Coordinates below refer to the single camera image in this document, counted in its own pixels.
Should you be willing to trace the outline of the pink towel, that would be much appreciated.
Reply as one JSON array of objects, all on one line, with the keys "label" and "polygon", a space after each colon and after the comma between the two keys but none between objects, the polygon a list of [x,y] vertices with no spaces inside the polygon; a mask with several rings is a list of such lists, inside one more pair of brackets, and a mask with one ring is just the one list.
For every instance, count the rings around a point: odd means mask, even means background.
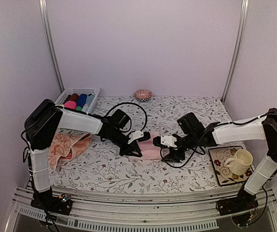
[{"label": "pink towel", "polygon": [[139,142],[138,145],[141,149],[142,157],[138,160],[160,160],[160,147],[153,144],[153,139],[159,136],[157,132],[151,133],[151,138],[149,140]]},{"label": "pink towel", "polygon": [[75,101],[67,101],[64,103],[65,108],[76,109],[77,103]]}]

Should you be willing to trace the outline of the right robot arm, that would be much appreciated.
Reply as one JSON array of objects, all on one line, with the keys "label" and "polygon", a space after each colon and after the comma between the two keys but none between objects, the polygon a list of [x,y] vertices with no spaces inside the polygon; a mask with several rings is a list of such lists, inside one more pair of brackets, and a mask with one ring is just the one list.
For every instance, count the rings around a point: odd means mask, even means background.
[{"label": "right robot arm", "polygon": [[255,142],[266,144],[266,155],[258,163],[254,172],[247,178],[235,197],[217,201],[216,208],[221,216],[239,213],[258,206],[257,193],[277,173],[277,109],[270,108],[267,113],[252,119],[240,121],[213,122],[206,127],[194,113],[188,113],[178,120],[178,125],[185,134],[161,135],[153,144],[169,153],[161,156],[168,166],[172,162],[185,160],[185,152],[195,152],[199,147],[216,147],[233,142],[247,145]]}]

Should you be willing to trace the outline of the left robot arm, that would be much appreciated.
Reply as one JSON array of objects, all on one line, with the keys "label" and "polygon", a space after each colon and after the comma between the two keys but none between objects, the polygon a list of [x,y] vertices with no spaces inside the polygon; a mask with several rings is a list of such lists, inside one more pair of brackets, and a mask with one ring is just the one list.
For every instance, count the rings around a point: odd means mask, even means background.
[{"label": "left robot arm", "polygon": [[117,145],[120,156],[142,157],[138,143],[149,140],[150,133],[141,129],[126,135],[122,128],[130,121],[130,117],[117,106],[112,107],[112,110],[114,113],[111,116],[99,116],[59,106],[45,99],[27,118],[21,138],[27,143],[33,189],[32,207],[42,209],[46,214],[52,212],[68,216],[71,212],[71,196],[53,196],[48,176],[49,148],[58,129],[97,135]]}]

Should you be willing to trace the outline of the patterned ceramic bowl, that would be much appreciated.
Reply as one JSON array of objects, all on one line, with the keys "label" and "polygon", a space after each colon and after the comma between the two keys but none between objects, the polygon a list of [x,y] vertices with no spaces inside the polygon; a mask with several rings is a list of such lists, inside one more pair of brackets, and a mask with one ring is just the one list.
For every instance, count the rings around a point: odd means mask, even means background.
[{"label": "patterned ceramic bowl", "polygon": [[134,97],[139,102],[147,102],[152,97],[152,92],[147,89],[139,89],[134,93]]}]

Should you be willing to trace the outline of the square floral plate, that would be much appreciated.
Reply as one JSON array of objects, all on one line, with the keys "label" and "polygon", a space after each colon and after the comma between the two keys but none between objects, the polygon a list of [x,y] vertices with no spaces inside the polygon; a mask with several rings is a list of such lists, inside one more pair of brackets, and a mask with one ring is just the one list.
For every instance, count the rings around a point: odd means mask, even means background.
[{"label": "square floral plate", "polygon": [[252,165],[243,174],[236,174],[230,170],[228,165],[232,164],[232,161],[225,165],[225,162],[233,158],[235,153],[241,149],[243,149],[242,146],[236,145],[210,148],[208,150],[216,180],[221,187],[243,183],[252,175],[254,171]]}]

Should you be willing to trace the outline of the light blue rolled towel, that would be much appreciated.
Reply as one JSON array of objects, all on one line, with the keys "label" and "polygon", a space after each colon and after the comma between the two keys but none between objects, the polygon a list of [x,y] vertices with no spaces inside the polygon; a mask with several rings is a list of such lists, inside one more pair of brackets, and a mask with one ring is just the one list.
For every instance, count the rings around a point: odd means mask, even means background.
[{"label": "light blue rolled towel", "polygon": [[94,99],[94,95],[89,94],[89,95],[87,96],[85,105],[84,105],[84,107],[83,107],[83,109],[82,109],[84,112],[87,112],[87,111],[88,111],[88,109],[90,108],[90,105],[91,105],[93,99]]}]

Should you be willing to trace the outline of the orange patterned towel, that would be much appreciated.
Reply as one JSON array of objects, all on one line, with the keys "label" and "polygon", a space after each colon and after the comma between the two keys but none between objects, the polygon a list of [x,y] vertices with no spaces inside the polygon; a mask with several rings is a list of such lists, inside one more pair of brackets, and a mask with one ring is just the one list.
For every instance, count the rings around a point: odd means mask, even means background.
[{"label": "orange patterned towel", "polygon": [[55,134],[48,153],[48,164],[56,171],[61,160],[71,161],[80,156],[91,144],[91,134],[80,132],[78,134]]}]

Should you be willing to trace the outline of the cream ceramic mug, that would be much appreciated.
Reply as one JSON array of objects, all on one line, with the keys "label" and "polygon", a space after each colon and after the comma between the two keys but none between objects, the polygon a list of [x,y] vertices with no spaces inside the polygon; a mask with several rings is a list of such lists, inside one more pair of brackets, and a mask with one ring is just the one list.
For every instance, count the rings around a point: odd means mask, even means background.
[{"label": "cream ceramic mug", "polygon": [[245,149],[240,149],[231,158],[228,158],[223,166],[228,168],[233,174],[243,175],[252,165],[252,162],[252,154]]}]

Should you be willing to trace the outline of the pink rolled towel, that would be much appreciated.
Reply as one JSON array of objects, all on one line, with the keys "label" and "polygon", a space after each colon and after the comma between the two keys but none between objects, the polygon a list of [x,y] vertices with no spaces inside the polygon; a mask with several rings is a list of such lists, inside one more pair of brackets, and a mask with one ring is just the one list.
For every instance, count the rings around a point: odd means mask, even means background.
[{"label": "pink rolled towel", "polygon": [[65,108],[76,109],[77,103],[75,101],[67,101],[64,103]]}]

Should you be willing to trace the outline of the dark red rolled towel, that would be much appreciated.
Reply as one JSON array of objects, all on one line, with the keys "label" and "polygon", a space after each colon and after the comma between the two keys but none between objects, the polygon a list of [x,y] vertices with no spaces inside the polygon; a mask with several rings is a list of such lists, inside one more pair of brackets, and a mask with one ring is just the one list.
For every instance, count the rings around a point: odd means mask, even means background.
[{"label": "dark red rolled towel", "polygon": [[72,102],[76,102],[79,98],[79,95],[76,94],[76,93],[73,93],[70,98],[69,98],[69,101],[72,101]]}]

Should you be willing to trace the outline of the white plastic basket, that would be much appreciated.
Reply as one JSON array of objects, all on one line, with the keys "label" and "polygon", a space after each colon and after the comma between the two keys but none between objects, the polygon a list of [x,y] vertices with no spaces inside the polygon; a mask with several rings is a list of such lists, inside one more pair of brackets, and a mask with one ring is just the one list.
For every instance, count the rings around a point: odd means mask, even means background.
[{"label": "white plastic basket", "polygon": [[55,100],[55,104],[66,104],[70,108],[82,110],[87,114],[93,112],[97,104],[100,88],[68,88]]}]

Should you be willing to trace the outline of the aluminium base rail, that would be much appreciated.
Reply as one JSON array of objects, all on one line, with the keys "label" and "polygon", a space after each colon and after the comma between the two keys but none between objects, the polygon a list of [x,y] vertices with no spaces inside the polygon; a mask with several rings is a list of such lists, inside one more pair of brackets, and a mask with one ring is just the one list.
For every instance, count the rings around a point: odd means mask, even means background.
[{"label": "aluminium base rail", "polygon": [[53,188],[68,193],[68,216],[55,214],[55,225],[31,207],[31,187],[17,188],[6,221],[7,232],[238,232],[237,214],[222,216],[218,200],[236,196],[237,187],[186,193],[121,194]]}]

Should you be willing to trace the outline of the right aluminium frame post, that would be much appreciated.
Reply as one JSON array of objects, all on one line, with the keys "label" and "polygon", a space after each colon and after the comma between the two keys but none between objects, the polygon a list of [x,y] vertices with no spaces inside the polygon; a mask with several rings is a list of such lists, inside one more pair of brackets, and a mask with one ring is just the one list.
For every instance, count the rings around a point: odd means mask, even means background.
[{"label": "right aluminium frame post", "polygon": [[245,27],[246,27],[246,23],[247,23],[248,10],[249,10],[249,0],[242,0],[233,55],[232,55],[228,75],[226,78],[226,82],[224,85],[224,89],[222,92],[222,97],[221,97],[221,102],[224,105],[226,104],[226,102],[228,100],[229,92],[230,92],[230,89],[231,89],[231,86],[233,83],[235,70],[236,70],[237,63],[238,63],[238,57],[240,54],[243,36],[244,36],[244,32],[245,32]]}]

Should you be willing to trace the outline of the aluminium frame post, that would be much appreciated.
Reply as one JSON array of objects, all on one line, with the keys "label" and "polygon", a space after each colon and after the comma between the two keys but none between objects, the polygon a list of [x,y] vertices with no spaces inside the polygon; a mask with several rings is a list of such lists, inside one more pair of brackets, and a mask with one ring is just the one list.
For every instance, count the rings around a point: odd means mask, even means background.
[{"label": "aluminium frame post", "polygon": [[49,21],[49,14],[47,9],[47,1],[46,0],[39,0],[39,7],[40,7],[40,14],[42,18],[42,24],[44,29],[44,35],[46,37],[46,42],[48,46],[49,55],[52,61],[53,70],[55,73],[57,86],[60,92],[63,92],[65,90],[63,80],[61,77],[61,72],[59,69],[57,56],[54,48],[54,41],[53,36],[50,28],[50,21]]},{"label": "aluminium frame post", "polygon": [[226,102],[228,100],[229,92],[230,92],[230,89],[231,89],[231,86],[233,83],[235,70],[236,70],[237,63],[238,63],[238,57],[240,54],[243,36],[244,36],[244,32],[245,32],[245,27],[246,27],[246,23],[247,23],[248,10],[249,10],[249,0],[242,0],[233,55],[232,55],[228,75],[226,78],[226,82],[224,85],[224,89],[222,92],[222,97],[221,97],[221,102],[224,105],[226,104]]}]

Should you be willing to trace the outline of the left aluminium frame post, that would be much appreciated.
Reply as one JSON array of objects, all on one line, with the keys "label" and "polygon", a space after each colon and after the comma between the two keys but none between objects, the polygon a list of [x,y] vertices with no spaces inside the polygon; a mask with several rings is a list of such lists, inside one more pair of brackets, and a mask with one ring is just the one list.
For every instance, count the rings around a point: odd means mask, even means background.
[{"label": "left aluminium frame post", "polygon": [[54,48],[54,41],[53,36],[50,28],[50,21],[49,21],[49,14],[47,9],[47,1],[46,0],[39,0],[39,7],[40,7],[40,14],[42,18],[42,24],[44,29],[44,35],[46,37],[46,42],[48,46],[49,55],[52,61],[53,70],[55,73],[57,86],[60,92],[63,92],[65,90],[63,80],[61,77],[61,72],[59,69],[57,56]]}]

